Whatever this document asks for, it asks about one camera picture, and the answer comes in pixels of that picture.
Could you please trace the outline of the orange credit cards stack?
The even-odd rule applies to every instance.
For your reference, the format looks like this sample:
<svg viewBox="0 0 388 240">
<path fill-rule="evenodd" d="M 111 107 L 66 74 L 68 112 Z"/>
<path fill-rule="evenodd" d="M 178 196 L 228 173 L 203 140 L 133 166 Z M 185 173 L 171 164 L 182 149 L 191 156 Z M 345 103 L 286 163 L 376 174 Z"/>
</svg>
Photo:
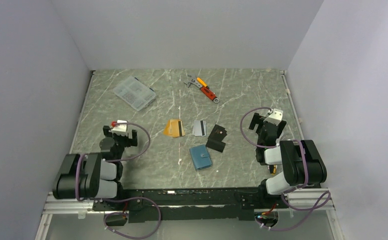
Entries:
<svg viewBox="0 0 388 240">
<path fill-rule="evenodd" d="M 173 138 L 185 136 L 182 120 L 170 119 L 164 128 L 163 134 Z"/>
</svg>

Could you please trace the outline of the black card case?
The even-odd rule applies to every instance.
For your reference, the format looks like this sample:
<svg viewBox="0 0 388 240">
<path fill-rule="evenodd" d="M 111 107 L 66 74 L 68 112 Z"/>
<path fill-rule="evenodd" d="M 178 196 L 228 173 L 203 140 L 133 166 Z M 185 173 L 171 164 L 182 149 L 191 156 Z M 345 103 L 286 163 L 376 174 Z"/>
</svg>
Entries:
<svg viewBox="0 0 388 240">
<path fill-rule="evenodd" d="M 226 146 L 226 143 L 223 142 L 226 136 L 227 131 L 224 127 L 218 124 L 214 125 L 207 139 L 206 147 L 222 153 Z"/>
</svg>

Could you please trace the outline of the silver grey card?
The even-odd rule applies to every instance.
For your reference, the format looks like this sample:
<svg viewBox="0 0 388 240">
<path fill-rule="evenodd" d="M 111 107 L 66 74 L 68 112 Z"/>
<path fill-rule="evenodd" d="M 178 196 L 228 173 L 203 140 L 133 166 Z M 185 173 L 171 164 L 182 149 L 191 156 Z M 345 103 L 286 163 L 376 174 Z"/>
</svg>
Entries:
<svg viewBox="0 0 388 240">
<path fill-rule="evenodd" d="M 196 137 L 205 137 L 206 122 L 204 120 L 194 120 L 192 134 Z"/>
</svg>

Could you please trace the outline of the blue card holder wallet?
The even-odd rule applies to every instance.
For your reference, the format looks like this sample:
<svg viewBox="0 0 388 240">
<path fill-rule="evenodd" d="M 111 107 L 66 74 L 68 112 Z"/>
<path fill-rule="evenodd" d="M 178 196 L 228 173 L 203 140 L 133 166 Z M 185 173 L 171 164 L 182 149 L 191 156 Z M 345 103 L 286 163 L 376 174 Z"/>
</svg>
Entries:
<svg viewBox="0 0 388 240">
<path fill-rule="evenodd" d="M 204 144 L 189 149 L 195 170 L 209 168 L 212 165 L 210 154 Z"/>
</svg>

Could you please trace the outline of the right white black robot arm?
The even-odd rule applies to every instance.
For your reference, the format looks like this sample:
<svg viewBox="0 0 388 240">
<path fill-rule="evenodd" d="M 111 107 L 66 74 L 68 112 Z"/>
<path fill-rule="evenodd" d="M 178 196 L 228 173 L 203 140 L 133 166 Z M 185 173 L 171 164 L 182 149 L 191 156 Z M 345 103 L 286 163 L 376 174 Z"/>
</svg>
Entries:
<svg viewBox="0 0 388 240">
<path fill-rule="evenodd" d="M 327 169 L 313 140 L 281 140 L 286 121 L 282 112 L 273 111 L 268 116 L 254 113 L 249 129 L 256 130 L 256 160 L 268 166 L 269 172 L 282 171 L 274 177 L 265 179 L 259 185 L 257 201 L 264 208 L 276 202 L 277 195 L 304 184 L 319 185 L 327 179 Z"/>
</svg>

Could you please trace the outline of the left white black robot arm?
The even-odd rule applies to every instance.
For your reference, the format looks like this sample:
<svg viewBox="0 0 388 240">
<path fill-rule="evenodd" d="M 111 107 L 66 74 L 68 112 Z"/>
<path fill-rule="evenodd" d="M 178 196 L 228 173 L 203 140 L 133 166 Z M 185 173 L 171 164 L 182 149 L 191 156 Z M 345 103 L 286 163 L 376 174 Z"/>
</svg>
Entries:
<svg viewBox="0 0 388 240">
<path fill-rule="evenodd" d="M 126 148 L 138 146 L 137 130 L 128 134 L 124 125 L 117 126 L 113 122 L 103 127 L 103 134 L 99 151 L 64 157 L 52 187 L 56 199 L 106 199 L 113 210 L 125 205 L 120 159 Z"/>
</svg>

